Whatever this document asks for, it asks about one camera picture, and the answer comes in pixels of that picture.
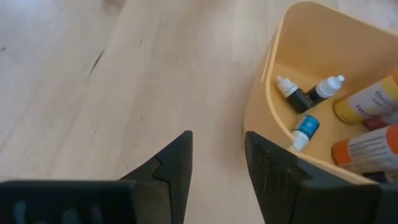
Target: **orange bottle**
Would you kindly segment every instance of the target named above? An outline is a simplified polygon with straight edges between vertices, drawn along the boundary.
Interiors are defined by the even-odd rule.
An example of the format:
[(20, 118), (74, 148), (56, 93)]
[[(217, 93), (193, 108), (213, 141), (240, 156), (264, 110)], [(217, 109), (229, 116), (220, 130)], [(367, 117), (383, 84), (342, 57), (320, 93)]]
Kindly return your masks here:
[(337, 142), (332, 156), (355, 173), (398, 170), (398, 124)]

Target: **black plastic object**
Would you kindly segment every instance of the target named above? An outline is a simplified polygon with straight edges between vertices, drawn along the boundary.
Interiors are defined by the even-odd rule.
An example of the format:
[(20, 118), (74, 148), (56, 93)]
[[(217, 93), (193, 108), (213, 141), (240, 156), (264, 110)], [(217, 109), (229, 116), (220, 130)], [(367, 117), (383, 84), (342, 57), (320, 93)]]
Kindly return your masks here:
[(297, 113), (304, 113), (313, 106), (312, 100), (300, 88), (288, 96), (286, 100)]
[(398, 186), (355, 185), (254, 133), (248, 169), (266, 224), (398, 223)]
[(185, 131), (119, 181), (0, 184), (0, 223), (175, 223), (184, 221), (192, 173)]

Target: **plastic container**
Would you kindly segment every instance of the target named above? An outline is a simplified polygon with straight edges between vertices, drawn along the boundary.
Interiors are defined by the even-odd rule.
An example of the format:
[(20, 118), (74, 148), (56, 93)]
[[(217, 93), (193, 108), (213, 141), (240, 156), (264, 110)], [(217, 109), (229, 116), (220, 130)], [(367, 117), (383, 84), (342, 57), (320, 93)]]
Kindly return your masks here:
[[(298, 2), (285, 13), (254, 77), (244, 115), (244, 132), (254, 131), (289, 149), (297, 114), (275, 84), (278, 75), (294, 80), (303, 90), (336, 74), (344, 74), (344, 97), (398, 69), (398, 36), (315, 2)], [(331, 156), (335, 142), (368, 132), (363, 125), (348, 126), (325, 100), (306, 113), (319, 120), (316, 136), (299, 158), (356, 184), (373, 181), (336, 166)]]
[(358, 174), (398, 171), (398, 124), (337, 142), (332, 153), (340, 167)]
[(364, 120), (363, 124), (371, 131), (387, 127), (390, 124), (398, 124), (398, 111), (369, 118)]
[(332, 97), (343, 84), (344, 76), (329, 77), (322, 80), (319, 84), (314, 86), (307, 92), (307, 96), (312, 100), (312, 106), (316, 106), (322, 101)]
[(301, 151), (311, 140), (319, 128), (319, 121), (310, 115), (305, 115), (296, 125), (293, 134), (293, 150)]
[(312, 107), (312, 100), (290, 79), (280, 76), (276, 79), (278, 89), (297, 113), (303, 113)]
[(336, 116), (346, 124), (358, 124), (374, 115), (398, 110), (398, 71), (378, 82), (337, 100)]

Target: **blue label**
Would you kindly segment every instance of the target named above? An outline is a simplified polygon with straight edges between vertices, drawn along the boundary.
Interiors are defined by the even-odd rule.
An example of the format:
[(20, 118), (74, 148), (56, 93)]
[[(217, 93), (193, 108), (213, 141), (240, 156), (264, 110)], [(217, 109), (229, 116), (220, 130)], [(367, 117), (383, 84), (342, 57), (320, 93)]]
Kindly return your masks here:
[(305, 115), (303, 119), (296, 125), (295, 130), (306, 134), (310, 139), (319, 128), (319, 121), (310, 115)]

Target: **yellow bottle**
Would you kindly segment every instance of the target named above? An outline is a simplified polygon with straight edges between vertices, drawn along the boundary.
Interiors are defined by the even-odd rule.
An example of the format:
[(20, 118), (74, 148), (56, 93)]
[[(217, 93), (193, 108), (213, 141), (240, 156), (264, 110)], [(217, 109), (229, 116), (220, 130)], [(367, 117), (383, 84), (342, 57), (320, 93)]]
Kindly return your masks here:
[(398, 110), (398, 71), (378, 82), (337, 100), (333, 109), (346, 124), (358, 124), (374, 115)]

